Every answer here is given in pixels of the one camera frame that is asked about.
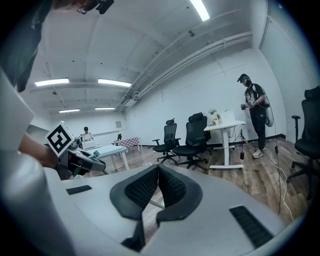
black cap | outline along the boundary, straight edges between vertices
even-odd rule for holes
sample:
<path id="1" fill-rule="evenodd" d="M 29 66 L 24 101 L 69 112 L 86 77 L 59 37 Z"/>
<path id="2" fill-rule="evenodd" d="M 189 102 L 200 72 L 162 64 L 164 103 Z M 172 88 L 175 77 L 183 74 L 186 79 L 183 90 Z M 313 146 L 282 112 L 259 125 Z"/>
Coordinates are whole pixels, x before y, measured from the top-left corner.
<path id="1" fill-rule="evenodd" d="M 247 74 L 242 74 L 242 75 L 240 75 L 240 77 L 238 78 L 238 81 L 237 81 L 237 82 L 242 83 L 242 81 L 243 81 L 244 79 L 246 79 L 246 78 L 249 78 L 249 76 L 248 76 Z"/>

black mesh headrest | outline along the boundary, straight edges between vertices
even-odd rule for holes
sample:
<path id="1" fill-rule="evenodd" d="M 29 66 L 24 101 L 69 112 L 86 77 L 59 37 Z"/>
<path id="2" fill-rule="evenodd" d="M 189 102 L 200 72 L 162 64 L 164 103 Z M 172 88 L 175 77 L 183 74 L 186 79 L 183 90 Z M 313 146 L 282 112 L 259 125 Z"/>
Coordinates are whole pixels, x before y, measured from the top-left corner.
<path id="1" fill-rule="evenodd" d="M 175 119 L 171 119 L 165 122 L 166 125 L 172 125 L 175 123 Z"/>
<path id="2" fill-rule="evenodd" d="M 320 99 L 320 87 L 317 86 L 316 88 L 305 90 L 304 91 L 304 97 L 307 100 L 316 100 Z"/>
<path id="3" fill-rule="evenodd" d="M 200 112 L 200 113 L 193 114 L 192 116 L 189 117 L 188 120 L 189 120 L 189 122 L 197 122 L 203 118 L 204 118 L 204 114 L 202 114 L 202 112 Z"/>

checkered tablecloth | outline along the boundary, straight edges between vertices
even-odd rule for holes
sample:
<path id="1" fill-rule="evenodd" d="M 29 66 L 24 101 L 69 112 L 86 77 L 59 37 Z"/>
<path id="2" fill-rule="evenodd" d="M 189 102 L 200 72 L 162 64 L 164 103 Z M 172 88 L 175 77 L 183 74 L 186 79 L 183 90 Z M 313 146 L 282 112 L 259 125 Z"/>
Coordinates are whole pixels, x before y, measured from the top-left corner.
<path id="1" fill-rule="evenodd" d="M 117 143 L 119 146 L 129 148 L 131 146 L 139 145 L 140 140 L 138 137 L 134 137 L 134 138 L 127 138 L 122 140 L 115 140 L 113 143 Z"/>

fluorescent light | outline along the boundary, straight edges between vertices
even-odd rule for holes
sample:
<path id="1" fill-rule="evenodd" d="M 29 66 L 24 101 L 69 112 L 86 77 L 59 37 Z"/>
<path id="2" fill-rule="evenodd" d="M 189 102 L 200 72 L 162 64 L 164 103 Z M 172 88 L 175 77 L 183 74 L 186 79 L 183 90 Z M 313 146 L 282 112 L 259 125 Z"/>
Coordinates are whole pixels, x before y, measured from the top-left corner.
<path id="1" fill-rule="evenodd" d="M 80 109 L 60 110 L 59 113 L 77 112 L 77 111 L 80 111 Z"/>
<path id="2" fill-rule="evenodd" d="M 96 107 L 95 110 L 114 110 L 114 107 Z"/>
<path id="3" fill-rule="evenodd" d="M 41 82 L 35 82 L 36 86 L 48 86 L 48 85 L 56 85 L 56 84 L 68 84 L 69 78 L 62 78 L 62 79 L 52 79 L 46 80 Z"/>
<path id="4" fill-rule="evenodd" d="M 125 86 L 130 87 L 131 83 L 128 82 L 120 82 L 120 81 L 113 81 L 113 80 L 106 80 L 106 79 L 98 79 L 99 84 L 107 84 L 107 85 L 114 85 L 114 86 Z"/>
<path id="5" fill-rule="evenodd" d="M 198 14 L 200 15 L 200 18 L 203 22 L 210 19 L 207 9 L 201 0 L 190 0 L 190 1 L 193 4 L 196 11 L 198 12 Z"/>

black pants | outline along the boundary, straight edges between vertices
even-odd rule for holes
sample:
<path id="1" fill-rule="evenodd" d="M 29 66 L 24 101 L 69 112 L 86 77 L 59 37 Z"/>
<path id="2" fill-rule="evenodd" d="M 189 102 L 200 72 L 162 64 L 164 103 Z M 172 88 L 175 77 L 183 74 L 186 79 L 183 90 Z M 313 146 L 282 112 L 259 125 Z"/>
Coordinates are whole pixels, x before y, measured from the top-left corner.
<path id="1" fill-rule="evenodd" d="M 250 115 L 254 130 L 258 135 L 258 147 L 262 151 L 266 145 L 266 111 L 264 109 L 255 111 Z"/>

